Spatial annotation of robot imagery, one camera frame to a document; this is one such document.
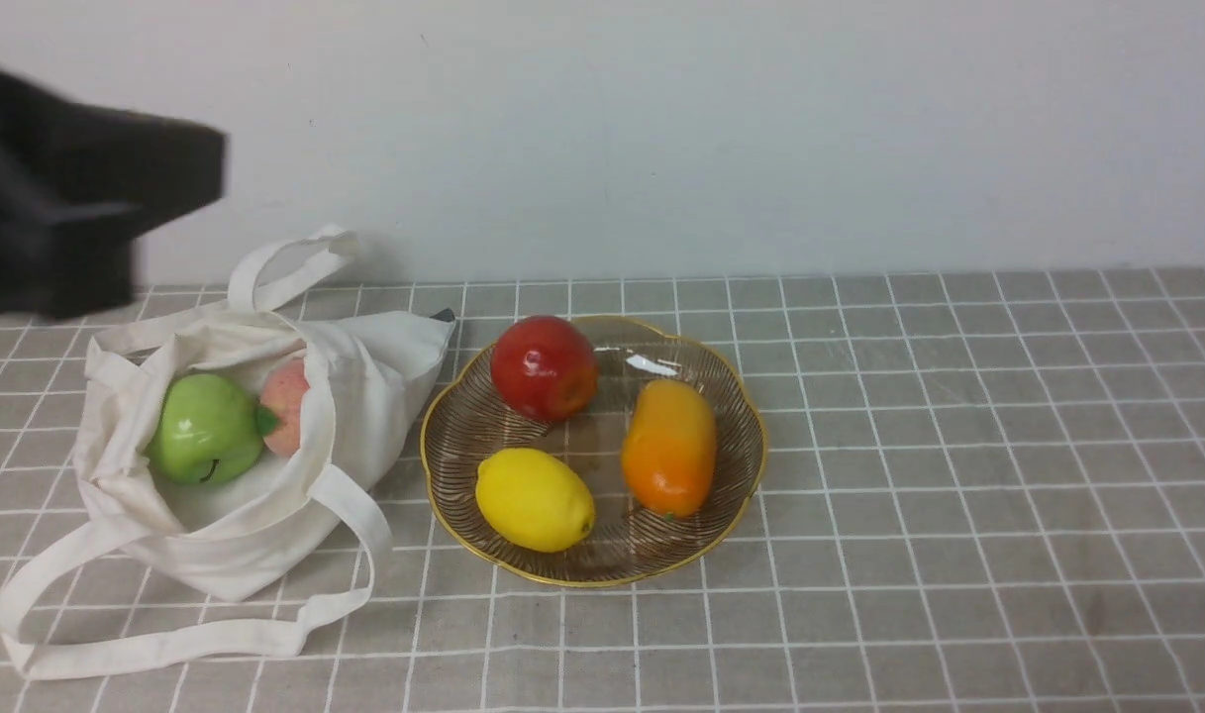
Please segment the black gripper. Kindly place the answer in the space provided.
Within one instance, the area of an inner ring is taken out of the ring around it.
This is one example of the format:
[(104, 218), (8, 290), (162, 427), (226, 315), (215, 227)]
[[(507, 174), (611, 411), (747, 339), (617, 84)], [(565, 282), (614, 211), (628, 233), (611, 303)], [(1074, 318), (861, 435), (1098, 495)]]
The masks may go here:
[(214, 126), (82, 104), (0, 67), (0, 316), (133, 304), (136, 240), (218, 202), (227, 158)]

